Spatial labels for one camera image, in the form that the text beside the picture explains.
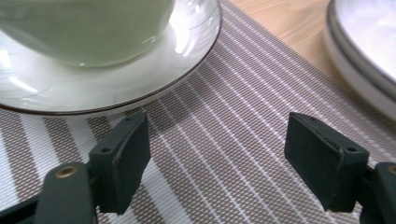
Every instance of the plate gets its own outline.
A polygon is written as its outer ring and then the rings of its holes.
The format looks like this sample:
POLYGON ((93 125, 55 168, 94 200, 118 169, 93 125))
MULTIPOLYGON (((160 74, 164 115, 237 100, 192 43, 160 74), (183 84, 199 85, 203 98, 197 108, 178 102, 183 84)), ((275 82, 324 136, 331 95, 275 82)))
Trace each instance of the plate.
POLYGON ((176 0, 151 49, 105 68, 56 62, 0 31, 0 107, 45 117, 97 117, 136 108, 181 84, 213 48, 220 26, 218 0, 176 0))
POLYGON ((325 43, 348 84, 396 120, 396 7, 390 1, 332 0, 325 43))

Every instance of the striped placemat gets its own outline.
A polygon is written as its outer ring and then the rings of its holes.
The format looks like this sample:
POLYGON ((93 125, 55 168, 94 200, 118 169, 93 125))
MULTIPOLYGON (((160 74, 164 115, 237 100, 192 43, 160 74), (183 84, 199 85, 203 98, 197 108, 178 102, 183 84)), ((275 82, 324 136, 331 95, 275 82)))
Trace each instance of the striped placemat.
POLYGON ((343 90, 227 0, 219 40, 183 85, 124 114, 48 119, 0 111, 0 210, 40 191, 46 172, 147 111, 152 160, 126 214, 101 223, 358 223, 324 213, 284 159, 290 111, 323 120, 396 162, 396 125, 343 90))

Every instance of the placemat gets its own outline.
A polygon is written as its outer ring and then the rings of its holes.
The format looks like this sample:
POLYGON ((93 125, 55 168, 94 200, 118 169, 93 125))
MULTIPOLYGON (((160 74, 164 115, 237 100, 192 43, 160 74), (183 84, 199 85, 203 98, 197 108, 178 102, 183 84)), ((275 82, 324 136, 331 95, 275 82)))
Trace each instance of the placemat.
POLYGON ((49 119, 0 111, 0 210, 40 191, 48 170, 87 161, 122 118, 146 111, 152 159, 126 214, 100 223, 358 223, 324 213, 284 159, 290 111, 323 120, 396 162, 396 125, 232 3, 219 40, 180 87, 124 114, 49 119))

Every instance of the woven fabric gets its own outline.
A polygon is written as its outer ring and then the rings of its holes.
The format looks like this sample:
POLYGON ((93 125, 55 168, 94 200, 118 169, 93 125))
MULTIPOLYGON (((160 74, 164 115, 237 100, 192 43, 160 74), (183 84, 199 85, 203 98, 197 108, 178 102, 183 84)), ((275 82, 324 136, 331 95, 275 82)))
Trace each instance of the woven fabric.
POLYGON ((396 162, 396 125, 321 74, 230 2, 219 40, 191 77, 133 111, 48 119, 0 111, 0 210, 40 191, 48 170, 87 161, 125 116, 146 111, 152 159, 126 214, 100 223, 358 223, 323 212, 284 159, 290 111, 396 162))

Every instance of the wooden surface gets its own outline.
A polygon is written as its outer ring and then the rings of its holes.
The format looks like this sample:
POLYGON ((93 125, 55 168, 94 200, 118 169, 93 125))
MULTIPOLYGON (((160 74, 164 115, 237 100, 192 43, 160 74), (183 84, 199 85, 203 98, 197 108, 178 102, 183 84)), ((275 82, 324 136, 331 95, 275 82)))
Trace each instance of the wooden surface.
POLYGON ((314 66, 346 85, 323 42, 330 0, 230 0, 314 66))

